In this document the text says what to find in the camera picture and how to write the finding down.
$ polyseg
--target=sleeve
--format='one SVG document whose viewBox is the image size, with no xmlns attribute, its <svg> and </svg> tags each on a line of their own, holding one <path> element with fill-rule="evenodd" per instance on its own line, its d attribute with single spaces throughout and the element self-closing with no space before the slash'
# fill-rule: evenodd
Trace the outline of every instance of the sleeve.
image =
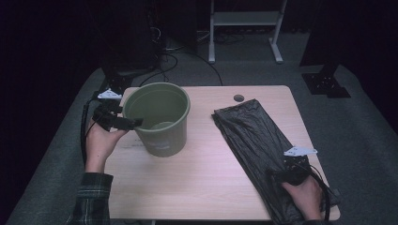
<svg viewBox="0 0 398 225">
<path fill-rule="evenodd" d="M 110 224 L 108 200 L 113 179 L 105 173 L 85 173 L 67 224 Z"/>
<path fill-rule="evenodd" d="M 332 225 L 332 223 L 324 220 L 307 220 L 302 225 Z"/>
</svg>

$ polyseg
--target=tabletop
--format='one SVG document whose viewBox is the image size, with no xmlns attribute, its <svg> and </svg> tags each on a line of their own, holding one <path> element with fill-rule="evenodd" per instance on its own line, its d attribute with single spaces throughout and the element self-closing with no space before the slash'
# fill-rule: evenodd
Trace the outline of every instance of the tabletop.
<svg viewBox="0 0 398 225">
<path fill-rule="evenodd" d="M 286 86 L 187 86 L 191 100 L 187 143 L 176 155 L 155 157 L 135 131 L 121 138 L 107 160 L 114 176 L 111 218 L 270 220 L 255 187 L 217 129 L 214 110 L 237 105 L 234 96 L 257 99 L 286 138 L 313 148 L 296 102 Z M 121 104 L 135 88 L 128 88 Z M 310 163 L 327 179 L 316 155 Z M 330 219 L 340 216 L 332 207 Z"/>
</svg>

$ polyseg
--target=bucket rim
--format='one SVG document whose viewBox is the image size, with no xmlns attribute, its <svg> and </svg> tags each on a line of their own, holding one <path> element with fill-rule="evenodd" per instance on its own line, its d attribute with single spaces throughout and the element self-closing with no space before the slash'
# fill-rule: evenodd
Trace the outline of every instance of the bucket rim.
<svg viewBox="0 0 398 225">
<path fill-rule="evenodd" d="M 142 88 L 147 88 L 149 86 L 155 86 L 155 85 L 168 85 L 168 86 L 173 86 L 176 90 L 181 91 L 182 94 L 184 95 L 184 97 L 187 100 L 187 107 L 184 111 L 184 113 L 179 117 L 179 119 L 177 121 L 175 121 L 172 125 L 167 126 L 167 127 L 162 127 L 162 128 L 158 128 L 158 129 L 145 129 L 145 128 L 140 128 L 140 127 L 135 127 L 134 130 L 138 130 L 140 132 L 145 132 L 145 133 L 158 133 L 158 132 L 162 132 L 164 130 L 168 130 L 170 128 L 174 128 L 176 126 L 178 126 L 179 124 L 181 124 L 184 120 L 187 119 L 188 117 L 188 113 L 190 112 L 191 109 L 191 100 L 190 100 L 190 96 L 188 95 L 188 93 L 184 90 L 184 88 L 182 88 L 181 86 L 178 86 L 176 84 L 170 83 L 170 82 L 153 82 L 153 83 L 149 83 L 146 84 L 144 86 L 141 86 L 139 88 L 137 88 L 136 90 L 134 90 L 133 92 L 131 92 L 129 94 L 128 97 L 126 97 L 126 100 L 123 103 L 123 110 L 122 110 L 122 116 L 126 118 L 126 111 L 125 111 L 125 105 L 126 102 L 128 102 L 128 100 L 130 99 L 130 97 L 135 94 L 137 91 L 142 90 Z"/>
</svg>

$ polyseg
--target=hand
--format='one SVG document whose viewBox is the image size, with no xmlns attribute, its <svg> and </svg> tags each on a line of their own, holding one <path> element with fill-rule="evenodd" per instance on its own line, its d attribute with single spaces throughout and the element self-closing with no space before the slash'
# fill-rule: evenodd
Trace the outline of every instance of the hand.
<svg viewBox="0 0 398 225">
<path fill-rule="evenodd" d="M 85 143 L 85 151 L 87 153 L 85 171 L 87 173 L 104 173 L 106 159 L 114 152 L 119 139 L 129 131 L 120 129 L 108 132 L 97 123 L 94 123 L 92 119 L 88 127 L 91 129 L 88 131 Z"/>
<path fill-rule="evenodd" d="M 319 210 L 322 201 L 322 189 L 313 177 L 308 176 L 298 186 L 282 183 L 282 187 L 292 196 L 293 202 L 305 220 L 322 219 Z"/>
</svg>

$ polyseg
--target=green bucket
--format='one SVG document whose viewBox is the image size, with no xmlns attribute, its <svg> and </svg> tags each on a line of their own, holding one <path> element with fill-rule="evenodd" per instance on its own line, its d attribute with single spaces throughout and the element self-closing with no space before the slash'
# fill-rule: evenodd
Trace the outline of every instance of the green bucket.
<svg viewBox="0 0 398 225">
<path fill-rule="evenodd" d="M 135 131 L 146 150 L 157 157 L 175 155 L 187 142 L 187 116 L 191 102 L 179 86 L 155 82 L 132 92 L 123 105 L 123 117 L 143 118 Z"/>
</svg>

